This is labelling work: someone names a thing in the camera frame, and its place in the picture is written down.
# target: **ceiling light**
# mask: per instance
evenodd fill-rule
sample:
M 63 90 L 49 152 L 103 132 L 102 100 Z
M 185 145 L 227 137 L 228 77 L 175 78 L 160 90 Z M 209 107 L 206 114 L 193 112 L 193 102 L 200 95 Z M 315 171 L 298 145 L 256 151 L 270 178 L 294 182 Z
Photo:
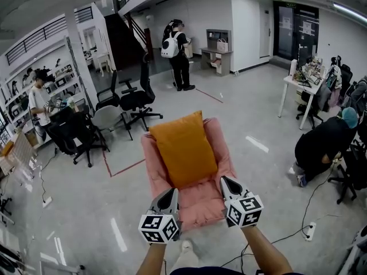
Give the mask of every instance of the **ceiling light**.
M 339 9 L 340 11 L 343 11 L 345 13 L 348 13 L 348 14 L 350 14 L 350 15 L 352 15 L 352 16 L 360 19 L 360 20 L 362 20 L 363 22 L 367 23 L 367 18 L 366 17 L 364 17 L 363 15 L 361 15 L 361 14 L 353 11 L 352 9 L 349 9 L 347 7 L 341 6 L 341 5 L 336 4 L 336 3 L 334 3 L 334 7 L 337 8 L 337 9 Z

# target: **pink armchair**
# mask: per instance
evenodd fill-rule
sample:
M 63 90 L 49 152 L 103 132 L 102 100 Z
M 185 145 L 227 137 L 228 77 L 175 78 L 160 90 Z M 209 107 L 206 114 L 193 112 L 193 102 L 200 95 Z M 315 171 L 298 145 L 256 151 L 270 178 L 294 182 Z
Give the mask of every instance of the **pink armchair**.
M 182 222 L 182 231 L 224 219 L 222 213 L 224 202 L 221 195 L 220 178 L 223 175 L 236 177 L 219 121 L 216 118 L 205 119 L 204 130 L 206 138 L 213 149 L 218 171 L 216 174 L 206 176 L 199 182 L 180 189 L 178 213 L 179 220 Z M 150 133 L 142 136 L 142 145 L 150 186 L 153 198 L 155 198 L 161 192 L 173 186 L 159 153 L 157 143 Z

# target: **orange pillow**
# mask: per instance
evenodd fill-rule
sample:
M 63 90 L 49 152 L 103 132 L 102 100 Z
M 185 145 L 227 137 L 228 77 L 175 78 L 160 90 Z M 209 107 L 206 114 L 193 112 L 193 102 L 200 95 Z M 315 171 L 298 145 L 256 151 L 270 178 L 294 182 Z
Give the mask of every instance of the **orange pillow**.
M 202 113 L 149 128 L 176 188 L 183 188 L 218 171 L 213 150 L 206 139 Z

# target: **handbag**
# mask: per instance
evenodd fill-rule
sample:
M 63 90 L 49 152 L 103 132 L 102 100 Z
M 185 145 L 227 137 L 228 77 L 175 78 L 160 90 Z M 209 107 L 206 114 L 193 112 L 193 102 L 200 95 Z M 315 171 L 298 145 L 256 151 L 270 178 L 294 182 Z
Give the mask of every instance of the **handbag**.
M 218 39 L 217 50 L 221 52 L 228 52 L 228 43 L 225 41 L 225 39 Z

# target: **person wearing backpack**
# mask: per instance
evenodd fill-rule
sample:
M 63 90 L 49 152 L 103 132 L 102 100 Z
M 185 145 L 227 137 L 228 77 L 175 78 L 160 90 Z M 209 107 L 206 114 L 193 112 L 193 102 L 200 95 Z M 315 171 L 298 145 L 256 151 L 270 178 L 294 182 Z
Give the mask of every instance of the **person wearing backpack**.
M 162 57 L 169 58 L 173 68 L 174 78 L 177 85 L 177 91 L 189 91 L 194 89 L 194 85 L 190 85 L 189 76 L 189 60 L 185 55 L 185 48 L 191 43 L 182 32 L 184 24 L 179 19 L 174 19 L 172 23 L 172 32 L 168 38 L 163 38 Z

